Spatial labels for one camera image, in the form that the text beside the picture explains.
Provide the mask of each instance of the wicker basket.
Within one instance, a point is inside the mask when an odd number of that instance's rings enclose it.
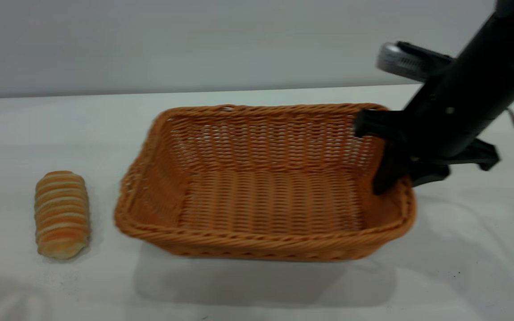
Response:
[[[406,177],[371,193],[383,141],[353,134],[377,104],[182,107],[153,123],[121,185],[116,225],[173,254],[343,260],[404,235]]]

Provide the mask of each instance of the table surface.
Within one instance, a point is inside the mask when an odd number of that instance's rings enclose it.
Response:
[[[364,260],[191,259],[121,234],[118,184],[151,121],[179,106],[375,102],[418,85],[0,99],[0,320],[514,321],[514,130],[482,135],[502,161],[453,166],[416,188],[414,228]],[[92,240],[66,262],[37,254],[33,197],[46,172],[87,182]]]

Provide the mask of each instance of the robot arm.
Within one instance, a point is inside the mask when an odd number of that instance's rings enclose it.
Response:
[[[514,0],[499,0],[455,59],[388,43],[378,67],[425,83],[403,111],[365,110],[356,120],[357,136],[386,140],[374,193],[408,174],[420,185],[448,177],[451,164],[489,170],[498,162],[494,146],[477,136],[514,101]]]

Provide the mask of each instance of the white wall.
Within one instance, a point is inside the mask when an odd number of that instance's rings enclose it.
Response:
[[[0,0],[0,97],[406,83],[405,40],[457,54],[494,0]]]

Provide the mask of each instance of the bread roll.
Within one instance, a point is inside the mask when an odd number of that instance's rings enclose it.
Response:
[[[68,259],[88,245],[88,196],[84,179],[71,171],[50,172],[35,188],[38,252]]]

